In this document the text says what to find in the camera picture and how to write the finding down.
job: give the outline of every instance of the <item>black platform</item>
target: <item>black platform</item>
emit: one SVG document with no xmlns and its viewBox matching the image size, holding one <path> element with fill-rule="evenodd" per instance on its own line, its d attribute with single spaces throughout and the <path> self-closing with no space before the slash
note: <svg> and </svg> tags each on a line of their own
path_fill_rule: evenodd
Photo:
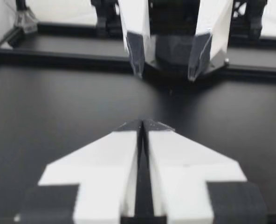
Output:
<svg viewBox="0 0 276 224">
<path fill-rule="evenodd" d="M 17 49 L 125 56 L 120 41 L 56 35 L 29 36 Z M 276 66 L 271 52 L 258 58 L 239 51 L 229 50 L 233 65 Z M 125 121 L 154 119 L 239 161 L 276 223 L 276 79 L 216 75 L 164 84 L 130 72 L 22 64 L 0 62 L 0 221 L 19 212 L 46 164 Z"/>
</svg>

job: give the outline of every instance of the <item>black metal frame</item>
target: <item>black metal frame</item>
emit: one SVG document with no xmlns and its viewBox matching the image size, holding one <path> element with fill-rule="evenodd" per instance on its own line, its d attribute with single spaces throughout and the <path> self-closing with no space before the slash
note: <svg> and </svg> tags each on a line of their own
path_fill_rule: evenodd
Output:
<svg viewBox="0 0 276 224">
<path fill-rule="evenodd" d="M 81 36 L 87 38 L 98 38 L 98 31 L 94 26 L 70 25 L 45 23 L 38 24 L 38 34 L 60 36 Z M 94 56 L 80 55 L 70 53 L 54 53 L 54 52 L 37 52 L 32 50 L 15 49 L 14 47 L 23 41 L 24 33 L 21 28 L 13 28 L 0 41 L 0 63 L 17 63 L 17 64 L 36 64 L 36 65 L 52 65 L 67 66 L 73 68 L 85 68 L 94 70 L 107 70 L 132 73 L 130 63 L 126 57 L 110 57 L 110 56 Z M 117 34 L 105 38 L 121 39 L 121 35 Z M 9 43 L 13 49 L 3 49 L 4 43 Z M 255 47 L 259 49 L 276 49 L 276 39 L 261 38 L 259 41 L 251 41 L 245 36 L 232 36 L 229 40 L 229 46 L 234 47 Z M 145 74 L 155 69 L 150 65 L 146 65 Z M 216 72 L 218 76 L 240 76 L 240 77 L 267 77 L 276 78 L 276 68 L 260 68 L 248 66 L 229 65 Z"/>
</svg>

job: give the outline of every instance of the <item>white background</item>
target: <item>white background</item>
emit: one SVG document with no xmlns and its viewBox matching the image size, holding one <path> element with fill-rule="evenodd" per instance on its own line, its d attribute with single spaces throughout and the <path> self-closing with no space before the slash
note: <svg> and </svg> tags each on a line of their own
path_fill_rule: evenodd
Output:
<svg viewBox="0 0 276 224">
<path fill-rule="evenodd" d="M 14 0 L 0 0 L 0 38 L 13 25 L 14 13 L 10 8 L 15 8 L 14 2 Z M 95 24 L 97 21 L 90 0 L 27 0 L 27 3 L 41 21 L 81 24 Z M 276 0 L 269 0 L 263 25 L 263 35 L 276 36 Z"/>
</svg>

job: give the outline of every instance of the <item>gripper jaw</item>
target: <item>gripper jaw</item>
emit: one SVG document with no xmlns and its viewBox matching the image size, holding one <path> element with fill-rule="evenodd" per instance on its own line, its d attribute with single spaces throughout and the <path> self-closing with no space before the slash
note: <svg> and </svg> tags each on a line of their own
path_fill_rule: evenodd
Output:
<svg viewBox="0 0 276 224">
<path fill-rule="evenodd" d="M 138 181 L 138 176 L 145 175 L 140 161 L 142 154 L 148 161 L 146 171 L 150 178 Z M 147 184 L 151 192 L 141 194 L 138 186 Z M 137 214 L 137 207 L 144 206 L 137 203 L 141 196 L 152 203 L 145 218 L 159 217 L 160 224 L 266 224 L 267 221 L 262 196 L 247 181 L 237 161 L 153 120 L 125 123 L 48 164 L 38 185 L 27 193 L 16 221 L 141 223 Z"/>
</svg>

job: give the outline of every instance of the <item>white plastic piece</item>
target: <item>white plastic piece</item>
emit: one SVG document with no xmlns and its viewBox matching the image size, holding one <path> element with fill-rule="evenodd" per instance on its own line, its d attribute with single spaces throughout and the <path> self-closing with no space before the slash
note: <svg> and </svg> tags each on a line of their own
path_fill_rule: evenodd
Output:
<svg viewBox="0 0 276 224">
<path fill-rule="evenodd" d="M 125 49 L 129 52 L 127 33 L 133 32 L 143 36 L 144 52 L 147 55 L 151 41 L 148 0 L 118 0 L 118 4 Z"/>
<path fill-rule="evenodd" d="M 25 11 L 17 11 L 15 26 L 23 28 L 25 34 L 37 32 L 37 23 L 38 20 L 30 8 Z"/>
<path fill-rule="evenodd" d="M 75 224 L 119 224 L 134 216 L 137 132 L 122 131 L 47 165 L 39 185 L 79 184 Z"/>
<path fill-rule="evenodd" d="M 213 36 L 210 58 L 220 51 L 227 53 L 233 0 L 201 0 L 196 35 L 211 33 Z"/>
<path fill-rule="evenodd" d="M 169 224 L 212 224 L 206 183 L 247 181 L 238 162 L 171 130 L 149 132 L 149 153 L 154 212 Z"/>
</svg>

